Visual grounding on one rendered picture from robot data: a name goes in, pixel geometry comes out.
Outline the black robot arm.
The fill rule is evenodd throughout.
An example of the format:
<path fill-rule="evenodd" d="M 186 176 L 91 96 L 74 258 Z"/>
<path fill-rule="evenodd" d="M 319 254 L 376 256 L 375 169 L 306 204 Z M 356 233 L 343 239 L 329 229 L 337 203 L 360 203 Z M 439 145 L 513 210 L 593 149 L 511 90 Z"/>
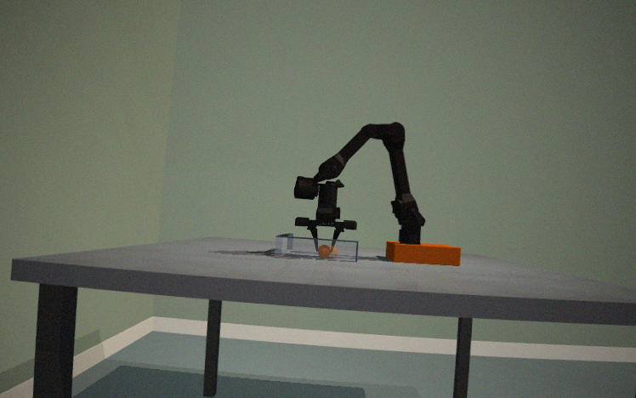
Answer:
<path fill-rule="evenodd" d="M 403 154 L 405 129 L 397 122 L 391 124 L 368 123 L 362 127 L 360 132 L 339 153 L 319 166 L 319 172 L 314 178 L 297 177 L 294 187 L 294 197 L 314 200 L 315 196 L 318 196 L 319 193 L 318 201 L 336 202 L 338 188 L 344 187 L 340 179 L 336 182 L 327 181 L 325 184 L 318 184 L 318 182 L 337 178 L 343 171 L 348 160 L 370 138 L 382 139 L 383 144 L 389 151 L 396 191 L 395 201 L 391 201 L 391 204 L 393 213 L 401 225 L 399 242 L 400 244 L 421 245 L 421 226 L 424 226 L 425 219 L 418 212 L 416 201 L 409 189 Z M 322 204 L 318 204 L 316 210 L 317 223 L 331 224 L 335 219 L 340 219 L 340 208 L 334 208 L 333 204 L 329 204 L 329 208 L 323 208 Z"/>

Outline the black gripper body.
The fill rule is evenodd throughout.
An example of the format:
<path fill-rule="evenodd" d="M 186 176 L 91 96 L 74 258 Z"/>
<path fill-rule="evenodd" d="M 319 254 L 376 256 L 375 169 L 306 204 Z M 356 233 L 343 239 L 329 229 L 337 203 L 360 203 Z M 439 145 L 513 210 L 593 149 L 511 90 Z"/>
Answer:
<path fill-rule="evenodd" d="M 323 208 L 329 208 L 329 204 L 333 204 L 333 207 L 337 207 L 337 202 L 334 201 L 318 201 L 318 204 L 322 204 Z M 325 225 L 324 225 L 325 224 Z M 343 222 L 337 222 L 336 219 L 332 224 L 317 223 L 317 220 L 310 220 L 309 218 L 297 217 L 295 219 L 295 226 L 308 226 L 308 228 L 315 229 L 316 226 L 329 226 L 335 227 L 336 230 L 356 230 L 357 223 L 353 220 L 344 220 Z"/>

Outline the low clear corner walls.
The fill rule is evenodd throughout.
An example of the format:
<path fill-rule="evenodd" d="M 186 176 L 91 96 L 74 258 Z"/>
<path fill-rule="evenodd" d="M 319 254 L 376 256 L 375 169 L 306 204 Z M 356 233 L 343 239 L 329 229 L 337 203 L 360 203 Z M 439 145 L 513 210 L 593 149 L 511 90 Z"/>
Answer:
<path fill-rule="evenodd" d="M 275 257 L 356 262 L 357 242 L 275 238 Z"/>

